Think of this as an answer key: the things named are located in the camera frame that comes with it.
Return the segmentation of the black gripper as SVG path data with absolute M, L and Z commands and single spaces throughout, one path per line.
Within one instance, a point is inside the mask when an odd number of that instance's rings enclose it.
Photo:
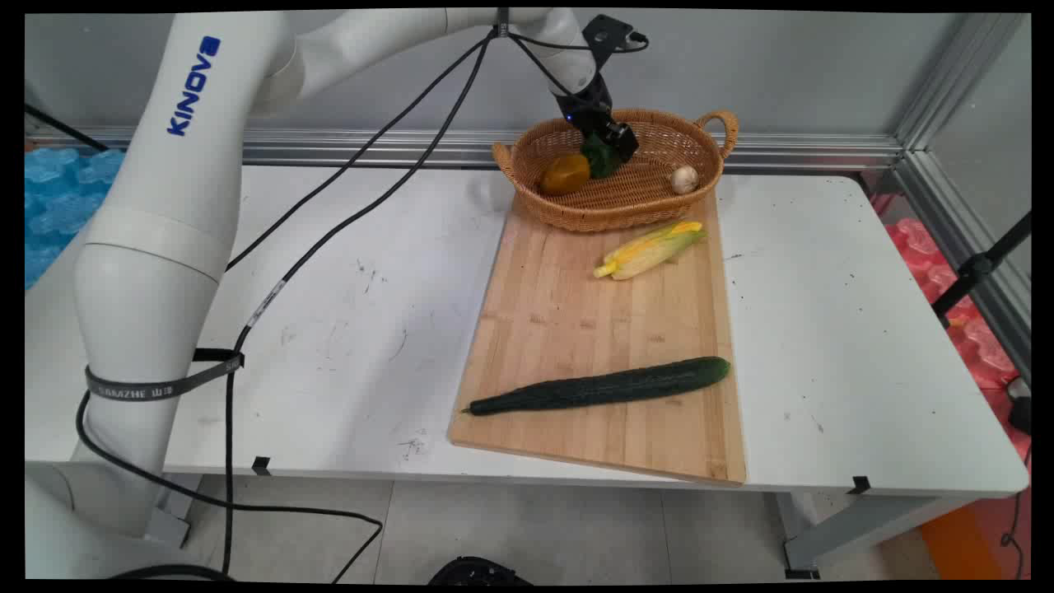
M 584 151 L 609 151 L 621 162 L 629 162 L 639 147 L 632 127 L 614 123 L 611 96 L 602 76 L 573 95 L 557 93 L 557 105 L 573 129 L 582 133 Z

